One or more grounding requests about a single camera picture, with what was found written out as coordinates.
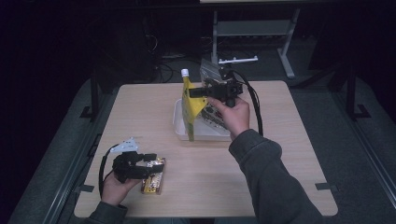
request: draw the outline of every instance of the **sleeve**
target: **sleeve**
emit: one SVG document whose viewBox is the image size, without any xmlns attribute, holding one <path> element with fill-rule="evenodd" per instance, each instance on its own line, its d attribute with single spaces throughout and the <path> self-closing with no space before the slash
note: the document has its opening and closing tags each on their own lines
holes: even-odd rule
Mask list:
<svg viewBox="0 0 396 224">
<path fill-rule="evenodd" d="M 247 179 L 260 223 L 323 223 L 321 213 L 283 165 L 278 143 L 247 130 L 233 140 L 230 152 Z"/>
<path fill-rule="evenodd" d="M 127 208 L 119 205 L 114 206 L 108 203 L 99 202 L 96 210 L 82 224 L 116 224 L 122 223 L 125 218 Z"/>
</svg>

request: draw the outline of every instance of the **yellow bag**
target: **yellow bag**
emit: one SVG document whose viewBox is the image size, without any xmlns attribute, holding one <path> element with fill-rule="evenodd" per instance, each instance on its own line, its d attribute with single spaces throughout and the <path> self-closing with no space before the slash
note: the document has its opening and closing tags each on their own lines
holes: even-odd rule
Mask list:
<svg viewBox="0 0 396 224">
<path fill-rule="evenodd" d="M 189 89 L 195 88 L 189 79 L 189 70 L 182 69 L 181 76 L 183 77 L 183 93 L 181 100 L 181 109 L 183 114 L 184 126 L 186 127 L 189 141 L 194 141 L 194 120 L 201 110 L 206 106 L 206 98 L 190 98 Z"/>
</svg>

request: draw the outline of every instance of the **white bottle cap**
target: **white bottle cap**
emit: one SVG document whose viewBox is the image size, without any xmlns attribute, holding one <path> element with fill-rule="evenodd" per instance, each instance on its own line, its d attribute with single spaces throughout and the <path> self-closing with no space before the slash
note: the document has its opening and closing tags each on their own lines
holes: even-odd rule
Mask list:
<svg viewBox="0 0 396 224">
<path fill-rule="evenodd" d="M 189 69 L 181 69 L 181 76 L 182 77 L 188 77 L 189 76 Z"/>
</svg>

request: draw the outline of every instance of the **white tray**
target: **white tray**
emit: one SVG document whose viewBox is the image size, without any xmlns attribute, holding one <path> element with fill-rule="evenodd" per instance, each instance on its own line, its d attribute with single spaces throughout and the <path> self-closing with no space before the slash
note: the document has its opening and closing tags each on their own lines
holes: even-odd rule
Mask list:
<svg viewBox="0 0 396 224">
<path fill-rule="evenodd" d="M 183 122 L 183 116 L 181 114 L 181 99 L 178 99 L 175 103 L 175 111 L 173 117 L 173 124 L 177 137 L 182 141 L 188 141 L 189 137 L 186 133 L 186 128 Z M 201 119 L 194 121 L 194 140 L 195 141 L 231 141 L 230 132 L 219 133 L 212 127 L 205 124 Z"/>
</svg>

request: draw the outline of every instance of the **table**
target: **table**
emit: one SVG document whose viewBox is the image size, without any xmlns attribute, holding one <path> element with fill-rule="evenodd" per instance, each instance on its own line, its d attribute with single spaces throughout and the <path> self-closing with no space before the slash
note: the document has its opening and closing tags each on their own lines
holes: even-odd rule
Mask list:
<svg viewBox="0 0 396 224">
<path fill-rule="evenodd" d="M 264 135 L 283 148 L 282 161 L 296 177 L 323 216 L 333 216 L 337 206 L 329 189 L 317 190 L 326 183 L 304 125 L 283 81 L 250 83 L 260 97 Z M 246 179 L 228 152 L 230 142 L 181 141 L 173 127 L 174 106 L 181 98 L 182 83 L 124 85 L 108 118 L 85 185 L 75 209 L 77 217 L 88 217 L 100 201 L 97 179 L 106 151 L 131 136 L 139 153 L 165 157 L 161 195 L 144 195 L 140 186 L 130 191 L 123 205 L 127 217 L 253 217 Z M 249 101 L 248 91 L 240 95 Z M 257 121 L 251 109 L 251 128 Z M 111 169 L 110 154 L 105 174 Z"/>
</svg>

